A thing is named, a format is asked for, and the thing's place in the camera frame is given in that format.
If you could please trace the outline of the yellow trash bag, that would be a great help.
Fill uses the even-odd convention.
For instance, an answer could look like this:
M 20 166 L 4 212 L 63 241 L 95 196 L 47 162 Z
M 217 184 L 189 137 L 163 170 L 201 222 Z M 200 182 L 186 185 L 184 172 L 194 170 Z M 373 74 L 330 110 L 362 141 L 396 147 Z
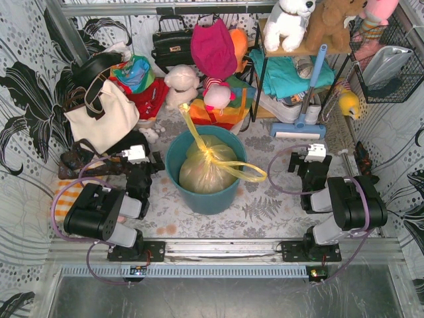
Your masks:
M 186 152 L 179 173 L 179 185 L 198 194 L 213 194 L 242 179 L 248 182 L 263 182 L 267 173 L 252 164 L 237 159 L 234 150 L 221 139 L 211 134 L 199 134 L 190 115 L 190 106 L 179 106 L 187 127 L 194 138 Z

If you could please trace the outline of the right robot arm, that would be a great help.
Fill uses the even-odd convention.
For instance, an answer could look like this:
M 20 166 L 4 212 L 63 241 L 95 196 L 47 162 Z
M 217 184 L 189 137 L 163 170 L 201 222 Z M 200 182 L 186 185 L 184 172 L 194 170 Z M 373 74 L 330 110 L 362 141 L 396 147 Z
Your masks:
M 365 176 L 328 177 L 332 156 L 313 158 L 292 152 L 288 172 L 301 178 L 301 207 L 311 213 L 330 216 L 309 227 L 300 240 L 285 241 L 281 253 L 285 262 L 340 262 L 339 241 L 362 238 L 383 227 L 388 211 L 372 182 Z

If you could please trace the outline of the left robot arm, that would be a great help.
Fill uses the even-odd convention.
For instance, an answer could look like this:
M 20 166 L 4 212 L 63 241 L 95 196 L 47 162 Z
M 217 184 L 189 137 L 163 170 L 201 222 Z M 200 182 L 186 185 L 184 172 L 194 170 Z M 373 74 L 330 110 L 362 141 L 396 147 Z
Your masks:
M 151 175 L 164 169 L 159 152 L 153 153 L 153 159 L 132 169 L 125 189 L 85 185 L 65 216 L 65 232 L 108 244 L 110 262 L 162 262 L 164 241 L 148 241 L 142 231 L 118 221 L 119 217 L 142 220 L 146 216 Z

